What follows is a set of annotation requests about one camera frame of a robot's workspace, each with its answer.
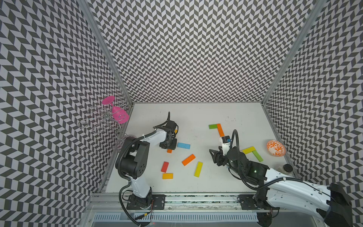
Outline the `sky blue block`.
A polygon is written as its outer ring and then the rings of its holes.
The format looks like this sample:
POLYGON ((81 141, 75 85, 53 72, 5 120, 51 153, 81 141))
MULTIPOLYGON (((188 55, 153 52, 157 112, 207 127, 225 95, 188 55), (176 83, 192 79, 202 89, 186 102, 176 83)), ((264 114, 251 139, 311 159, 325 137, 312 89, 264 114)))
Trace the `sky blue block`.
POLYGON ((178 148, 183 148, 183 149, 190 149, 191 145, 190 144, 186 144, 186 143, 177 143, 177 147, 178 148))

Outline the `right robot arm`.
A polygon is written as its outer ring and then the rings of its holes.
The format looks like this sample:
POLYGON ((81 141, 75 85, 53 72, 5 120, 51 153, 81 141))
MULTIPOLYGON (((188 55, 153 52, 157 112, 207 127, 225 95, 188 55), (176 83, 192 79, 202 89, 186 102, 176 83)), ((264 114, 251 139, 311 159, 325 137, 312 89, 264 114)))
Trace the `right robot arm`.
POLYGON ((236 179, 255 194, 256 209, 286 208, 321 218, 329 227, 353 226, 351 197, 338 183, 319 185, 285 175, 267 165, 250 161, 246 155, 230 149, 209 150, 214 164, 226 166, 236 179))

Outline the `light green block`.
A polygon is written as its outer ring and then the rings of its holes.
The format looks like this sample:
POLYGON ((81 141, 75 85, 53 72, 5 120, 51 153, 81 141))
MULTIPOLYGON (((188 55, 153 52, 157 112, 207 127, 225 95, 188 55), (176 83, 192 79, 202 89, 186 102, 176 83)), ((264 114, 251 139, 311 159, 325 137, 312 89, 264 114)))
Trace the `light green block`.
POLYGON ((259 162, 263 162, 264 159, 260 156, 260 154, 255 150, 252 152, 253 155, 255 156, 255 158, 259 161, 259 162))

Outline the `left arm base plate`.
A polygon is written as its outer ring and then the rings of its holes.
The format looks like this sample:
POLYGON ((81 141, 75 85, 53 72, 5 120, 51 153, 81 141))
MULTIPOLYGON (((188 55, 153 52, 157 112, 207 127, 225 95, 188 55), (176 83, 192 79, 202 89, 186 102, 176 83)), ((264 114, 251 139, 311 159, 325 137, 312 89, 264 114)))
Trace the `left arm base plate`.
POLYGON ((165 194, 149 194, 146 198, 130 195, 127 202, 127 210, 163 210, 165 206, 165 194))

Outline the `yellow-orange block bottom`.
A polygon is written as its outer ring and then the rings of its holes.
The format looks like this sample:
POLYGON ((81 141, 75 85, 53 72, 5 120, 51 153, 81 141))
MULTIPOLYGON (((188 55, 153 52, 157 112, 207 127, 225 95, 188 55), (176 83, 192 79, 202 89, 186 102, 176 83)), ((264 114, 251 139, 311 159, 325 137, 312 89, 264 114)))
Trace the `yellow-orange block bottom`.
POLYGON ((164 174, 162 175, 162 179, 163 179, 163 180, 173 179, 173 177, 174 177, 173 173, 164 173, 164 174))

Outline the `yellow block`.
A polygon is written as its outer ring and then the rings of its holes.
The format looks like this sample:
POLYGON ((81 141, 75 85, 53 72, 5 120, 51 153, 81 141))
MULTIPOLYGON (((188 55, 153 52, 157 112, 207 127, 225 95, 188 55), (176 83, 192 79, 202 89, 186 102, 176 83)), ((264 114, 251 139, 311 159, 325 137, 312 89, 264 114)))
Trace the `yellow block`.
POLYGON ((195 169, 195 172, 194 172, 194 176, 195 177, 200 177, 200 173, 201 173, 202 167, 203 167, 203 163, 202 162, 198 162, 197 163, 197 166, 196 166, 196 169, 195 169))
POLYGON ((249 147, 249 148, 245 148, 245 149, 242 149, 241 152, 244 153, 244 154, 249 154, 249 153, 252 153, 256 151, 256 149, 254 147, 249 147))

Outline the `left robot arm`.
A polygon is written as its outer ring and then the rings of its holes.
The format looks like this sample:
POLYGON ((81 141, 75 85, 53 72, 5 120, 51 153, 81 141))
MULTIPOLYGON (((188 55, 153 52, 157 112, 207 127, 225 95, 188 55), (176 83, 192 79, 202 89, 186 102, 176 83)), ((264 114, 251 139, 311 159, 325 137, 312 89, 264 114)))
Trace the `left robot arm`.
POLYGON ((147 167, 149 149, 159 146, 162 149, 174 150, 177 146, 177 123, 166 120, 154 127, 151 133, 138 138, 129 136, 123 143, 117 157, 115 168, 119 176, 128 181, 126 187, 133 190, 130 205, 146 209, 152 203, 152 189, 142 178, 147 167))

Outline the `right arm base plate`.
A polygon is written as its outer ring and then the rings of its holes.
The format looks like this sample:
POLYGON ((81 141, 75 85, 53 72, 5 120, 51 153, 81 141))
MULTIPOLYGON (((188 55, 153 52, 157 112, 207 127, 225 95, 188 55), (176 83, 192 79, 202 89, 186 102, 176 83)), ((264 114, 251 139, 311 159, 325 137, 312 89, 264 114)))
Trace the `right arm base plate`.
POLYGON ((271 207, 265 201, 257 201, 252 194, 240 194, 237 197, 238 202, 241 205, 241 209, 246 211, 254 210, 270 210, 271 207))

